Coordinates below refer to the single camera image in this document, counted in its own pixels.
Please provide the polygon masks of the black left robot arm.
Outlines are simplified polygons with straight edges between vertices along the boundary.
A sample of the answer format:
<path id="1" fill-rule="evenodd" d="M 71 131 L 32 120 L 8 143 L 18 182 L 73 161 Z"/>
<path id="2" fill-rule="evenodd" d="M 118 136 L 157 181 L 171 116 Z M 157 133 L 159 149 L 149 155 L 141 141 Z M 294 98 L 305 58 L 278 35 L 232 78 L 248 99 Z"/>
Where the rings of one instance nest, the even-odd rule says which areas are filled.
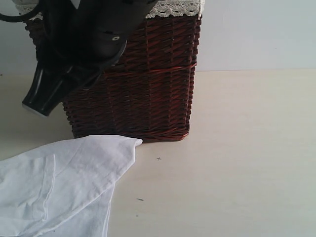
<path id="1" fill-rule="evenodd" d="M 93 84 L 122 56 L 129 35 L 156 5 L 154 0 L 45 0 L 44 37 L 22 104 L 48 116 L 70 93 Z"/>

